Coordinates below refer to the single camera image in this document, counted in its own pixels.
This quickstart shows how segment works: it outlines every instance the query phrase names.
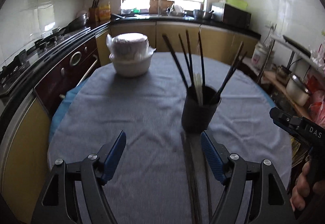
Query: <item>stack of bowls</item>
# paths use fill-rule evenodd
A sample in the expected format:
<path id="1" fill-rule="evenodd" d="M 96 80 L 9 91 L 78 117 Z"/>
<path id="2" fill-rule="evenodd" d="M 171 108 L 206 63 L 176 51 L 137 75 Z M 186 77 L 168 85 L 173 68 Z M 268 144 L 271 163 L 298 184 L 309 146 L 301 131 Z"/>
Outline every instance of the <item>stack of bowls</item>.
<path id="1" fill-rule="evenodd" d="M 111 52 L 109 59 L 119 75 L 133 78 L 148 71 L 155 49 L 149 46 L 147 36 L 128 33 L 112 38 L 108 35 L 106 45 Z"/>

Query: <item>gas stove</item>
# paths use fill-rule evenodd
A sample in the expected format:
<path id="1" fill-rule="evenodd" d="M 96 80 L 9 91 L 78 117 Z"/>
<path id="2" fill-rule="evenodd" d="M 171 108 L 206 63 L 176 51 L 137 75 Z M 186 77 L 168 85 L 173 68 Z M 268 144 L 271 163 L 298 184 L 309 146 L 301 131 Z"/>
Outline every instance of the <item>gas stove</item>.
<path id="1" fill-rule="evenodd" d="M 14 86 L 21 80 L 24 73 L 36 61 L 48 54 L 56 46 L 71 38 L 75 34 L 85 30 L 86 27 L 77 31 L 64 33 L 60 29 L 53 30 L 53 33 L 45 38 L 35 41 L 35 45 L 29 50 L 23 50 L 16 55 L 13 61 L 4 66 L 0 72 L 0 97 L 7 96 Z"/>

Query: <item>round table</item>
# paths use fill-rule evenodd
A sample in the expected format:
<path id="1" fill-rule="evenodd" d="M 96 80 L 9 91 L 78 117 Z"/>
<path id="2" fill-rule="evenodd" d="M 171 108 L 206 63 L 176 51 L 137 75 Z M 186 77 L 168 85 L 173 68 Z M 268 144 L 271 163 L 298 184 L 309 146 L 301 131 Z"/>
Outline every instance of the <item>round table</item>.
<path id="1" fill-rule="evenodd" d="M 184 55 L 177 53 L 190 83 Z M 205 58 L 206 84 L 218 89 L 229 66 Z M 193 56 L 194 71 L 200 58 Z M 115 139 L 121 130 L 127 146 L 115 175 L 104 187 L 118 223 L 191 223 L 191 204 L 182 148 L 181 116 L 186 89 L 170 53 L 155 53 L 149 71 L 138 78 L 116 74 L 113 65 L 97 69 L 77 94 L 48 149 L 52 168 L 57 158 L 82 161 Z M 236 71 L 222 93 L 210 123 L 218 143 L 246 161 L 273 162 L 284 186 L 291 170 L 289 135 L 273 124 L 266 94 Z M 203 223 L 209 223 L 204 156 L 199 135 L 190 139 Z M 212 210 L 224 187 L 208 169 Z M 243 223 L 250 196 L 246 183 L 237 223 Z M 83 223 L 90 223 L 81 185 L 77 185 Z"/>

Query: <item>yellow bottle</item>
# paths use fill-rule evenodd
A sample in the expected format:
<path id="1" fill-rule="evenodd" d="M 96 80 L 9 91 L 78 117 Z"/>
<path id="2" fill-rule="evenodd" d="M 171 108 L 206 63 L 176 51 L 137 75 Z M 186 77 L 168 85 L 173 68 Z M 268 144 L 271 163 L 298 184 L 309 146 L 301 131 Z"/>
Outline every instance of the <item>yellow bottle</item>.
<path id="1" fill-rule="evenodd" d="M 100 5 L 100 21 L 107 21 L 111 18 L 111 5 L 103 4 Z"/>

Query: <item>dark red oven panel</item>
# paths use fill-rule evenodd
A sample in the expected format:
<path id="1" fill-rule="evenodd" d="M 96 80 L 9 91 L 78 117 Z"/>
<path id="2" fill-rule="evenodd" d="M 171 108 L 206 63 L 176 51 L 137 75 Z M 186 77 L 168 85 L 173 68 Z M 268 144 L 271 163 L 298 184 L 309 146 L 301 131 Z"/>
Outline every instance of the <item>dark red oven panel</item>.
<path id="1" fill-rule="evenodd" d="M 41 104 L 53 117 L 65 94 L 100 67 L 95 37 L 80 45 L 48 72 L 34 88 Z"/>

